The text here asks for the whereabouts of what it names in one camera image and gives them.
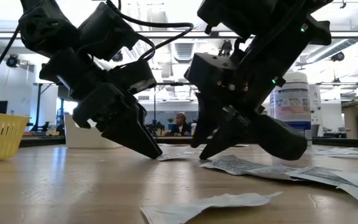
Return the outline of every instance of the white container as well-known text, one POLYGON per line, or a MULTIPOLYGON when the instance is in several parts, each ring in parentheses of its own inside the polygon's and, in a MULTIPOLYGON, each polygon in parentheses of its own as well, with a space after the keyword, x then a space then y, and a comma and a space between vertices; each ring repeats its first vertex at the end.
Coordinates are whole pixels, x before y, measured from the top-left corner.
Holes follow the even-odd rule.
POLYGON ((301 72, 288 72, 286 84, 277 86, 270 94, 270 115, 286 122, 311 141, 311 113, 308 79, 301 72))
POLYGON ((194 135, 194 132, 196 131, 196 127, 197 127, 197 123, 192 123, 191 124, 191 135, 194 135))

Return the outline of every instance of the ceiling duct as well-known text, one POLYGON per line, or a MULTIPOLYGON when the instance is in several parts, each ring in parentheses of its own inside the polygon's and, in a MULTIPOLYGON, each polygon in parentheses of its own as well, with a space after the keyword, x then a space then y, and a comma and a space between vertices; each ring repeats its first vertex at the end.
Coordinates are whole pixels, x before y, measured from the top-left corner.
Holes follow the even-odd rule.
POLYGON ((330 46, 321 47, 306 58, 307 63, 316 63, 358 43, 358 39, 334 40, 330 46))
MULTIPOLYGON (((194 24, 194 31, 204 30, 205 23, 197 17, 200 4, 200 0, 165 0, 164 5, 168 22, 191 22, 194 24)), ((171 50, 173 58, 178 63, 190 63, 196 50, 196 40, 178 40, 171 45, 171 50)))
POLYGON ((179 63, 190 63, 196 50, 195 43, 174 43, 173 57, 179 63))

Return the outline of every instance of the woman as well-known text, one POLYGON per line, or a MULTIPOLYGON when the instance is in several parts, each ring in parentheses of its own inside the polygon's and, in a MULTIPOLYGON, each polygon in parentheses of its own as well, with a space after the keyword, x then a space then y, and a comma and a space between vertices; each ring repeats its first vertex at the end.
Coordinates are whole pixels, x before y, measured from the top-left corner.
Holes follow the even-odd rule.
POLYGON ((186 123, 186 115, 178 113, 175 118, 176 124, 172 126, 171 136, 190 136, 191 126, 186 123))

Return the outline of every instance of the white wall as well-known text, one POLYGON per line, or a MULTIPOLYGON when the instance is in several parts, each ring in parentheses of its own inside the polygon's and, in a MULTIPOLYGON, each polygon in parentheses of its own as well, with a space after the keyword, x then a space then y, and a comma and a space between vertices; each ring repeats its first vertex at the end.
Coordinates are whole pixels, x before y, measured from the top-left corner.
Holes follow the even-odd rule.
MULTIPOLYGON (((140 101, 146 111, 154 111, 154 102, 140 101)), ((156 111, 198 111, 198 102, 157 102, 156 111)))
POLYGON ((0 65, 0 101, 8 101, 7 113, 29 116, 35 74, 22 68, 0 65))
MULTIPOLYGON (((39 72, 41 70, 41 66, 35 66, 35 82, 36 83, 45 83, 41 87, 41 91, 45 90, 48 86, 48 81, 39 79, 39 72)), ((37 95, 38 95, 38 86, 33 85, 32 88, 32 98, 31 98, 31 122, 35 122, 35 117, 37 114, 37 95)), ((41 95, 41 103, 40 103, 40 114, 39 114, 39 122, 38 125, 42 126, 46 121, 50 123, 56 123, 56 100, 58 95, 58 87, 52 85, 49 87, 42 95, 41 95)))
MULTIPOLYGON (((9 68, 5 62, 0 65, 0 101, 8 101, 8 114, 13 111, 15 115, 30 116, 30 122, 35 122, 38 86, 34 83, 39 80, 39 69, 35 67, 34 72, 27 72, 22 68, 9 68)), ((51 86, 42 94, 39 125, 55 122, 57 91, 57 86, 51 86)))
POLYGON ((321 104, 321 114, 323 116, 323 127, 338 132, 338 128, 345 126, 342 119, 341 102, 323 101, 321 104))

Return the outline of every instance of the table surface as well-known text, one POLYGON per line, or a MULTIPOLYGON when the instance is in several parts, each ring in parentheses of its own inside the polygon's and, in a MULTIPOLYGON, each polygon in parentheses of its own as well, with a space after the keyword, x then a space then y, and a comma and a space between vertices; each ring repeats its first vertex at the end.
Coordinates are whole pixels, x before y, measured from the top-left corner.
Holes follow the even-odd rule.
MULTIPOLYGON (((313 146, 312 150, 330 147, 313 146)), ((190 151, 162 147, 166 153, 190 151)), ((299 161, 274 158, 259 146, 220 155, 265 165, 309 165, 358 172, 358 159, 305 154, 299 161)), ((19 149, 0 161, 0 223, 146 223, 139 205, 186 203, 222 194, 283 191, 261 207, 211 209, 188 223, 358 223, 358 201, 326 185, 232 176, 200 168, 194 156, 159 162, 126 148, 19 149)))

